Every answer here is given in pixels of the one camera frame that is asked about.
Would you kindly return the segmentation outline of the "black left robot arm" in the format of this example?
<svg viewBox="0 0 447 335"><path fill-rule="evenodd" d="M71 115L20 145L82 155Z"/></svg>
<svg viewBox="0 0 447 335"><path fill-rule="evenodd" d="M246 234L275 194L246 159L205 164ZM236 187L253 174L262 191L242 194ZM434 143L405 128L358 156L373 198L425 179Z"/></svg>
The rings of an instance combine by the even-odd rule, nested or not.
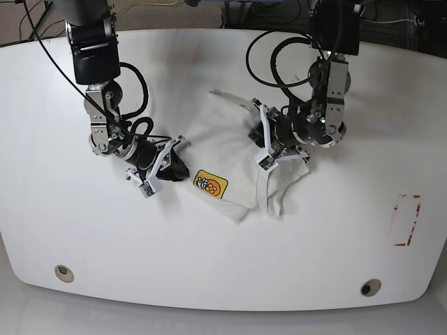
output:
<svg viewBox="0 0 447 335"><path fill-rule="evenodd" d="M267 87L280 89L288 98L288 105L279 109L253 101L260 122L249 138L261 149L256 162L264 171L273 171L282 161L308 161L306 144L328 148L343 139L344 97L351 85L347 58L359 53L360 8L358 1L312 1L309 33L287 38L272 51L274 81L253 76ZM287 84L280 77L277 58L293 44L309 45L318 56L307 78Z"/></svg>

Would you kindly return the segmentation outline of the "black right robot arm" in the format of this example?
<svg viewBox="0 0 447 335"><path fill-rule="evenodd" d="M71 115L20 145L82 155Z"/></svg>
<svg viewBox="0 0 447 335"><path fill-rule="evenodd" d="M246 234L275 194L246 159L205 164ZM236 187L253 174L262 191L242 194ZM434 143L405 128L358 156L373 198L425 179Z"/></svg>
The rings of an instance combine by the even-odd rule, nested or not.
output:
<svg viewBox="0 0 447 335"><path fill-rule="evenodd" d="M190 173L174 150L178 140L152 135L154 122L144 116L149 89L142 73L119 60L116 15L107 1L56 1L64 16L77 84L85 85L85 109L90 118L90 145L99 156L116 156L131 165L129 175L147 186L150 176L183 181ZM125 68L142 88L140 107L122 113L123 91L116 79Z"/></svg>

